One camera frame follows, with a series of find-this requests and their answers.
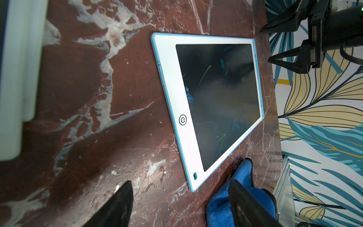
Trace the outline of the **blue framed drawing tablet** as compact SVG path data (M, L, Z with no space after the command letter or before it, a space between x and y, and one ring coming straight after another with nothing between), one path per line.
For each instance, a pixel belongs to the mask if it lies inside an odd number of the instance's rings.
M154 33L185 176L195 192L264 120L253 38Z

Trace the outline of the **right aluminium corner post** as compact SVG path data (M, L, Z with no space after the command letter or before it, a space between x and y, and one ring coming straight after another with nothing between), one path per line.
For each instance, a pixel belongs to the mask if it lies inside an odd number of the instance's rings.
M283 156L281 175L277 181L273 195L276 198L278 221L283 227L295 227L295 205L291 183L289 158Z

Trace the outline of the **white drawing tablet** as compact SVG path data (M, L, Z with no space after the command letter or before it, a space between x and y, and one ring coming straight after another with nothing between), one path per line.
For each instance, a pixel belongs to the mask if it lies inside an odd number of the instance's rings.
M35 116L48 1L1 1L1 160L19 156Z

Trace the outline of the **blue microfiber cloth black trim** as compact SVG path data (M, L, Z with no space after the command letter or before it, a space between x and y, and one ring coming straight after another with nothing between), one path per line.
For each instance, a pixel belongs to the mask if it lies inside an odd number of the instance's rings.
M253 162L245 158L207 205L209 227L280 227L276 198L254 186Z

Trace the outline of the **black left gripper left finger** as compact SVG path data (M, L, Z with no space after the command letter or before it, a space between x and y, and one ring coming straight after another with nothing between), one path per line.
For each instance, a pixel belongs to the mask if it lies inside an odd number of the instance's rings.
M126 181L83 227L128 227L133 201L132 182Z

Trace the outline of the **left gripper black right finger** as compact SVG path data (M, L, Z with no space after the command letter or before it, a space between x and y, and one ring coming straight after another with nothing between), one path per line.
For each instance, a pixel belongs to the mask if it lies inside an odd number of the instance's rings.
M281 226L237 180L230 181L228 194L236 227Z

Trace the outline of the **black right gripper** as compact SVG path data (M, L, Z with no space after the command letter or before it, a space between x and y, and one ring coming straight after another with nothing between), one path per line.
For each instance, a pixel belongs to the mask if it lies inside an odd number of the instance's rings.
M327 51L339 50L343 59L358 65L363 60L348 54L346 49L363 45L363 7L332 11L332 1L296 1L282 14L260 29L261 33L295 32L308 18L309 40L300 47L269 57L268 62L297 74L307 74L311 66L320 68Z

